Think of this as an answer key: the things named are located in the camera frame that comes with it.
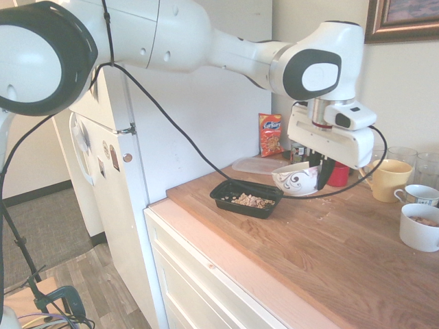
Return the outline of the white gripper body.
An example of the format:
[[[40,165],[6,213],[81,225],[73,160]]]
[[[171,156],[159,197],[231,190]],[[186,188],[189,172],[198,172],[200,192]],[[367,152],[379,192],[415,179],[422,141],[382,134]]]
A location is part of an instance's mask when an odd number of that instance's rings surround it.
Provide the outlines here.
[[[365,167],[372,157],[374,134],[370,128],[320,130],[311,122],[304,106],[292,107],[287,135],[290,140],[353,169]]]

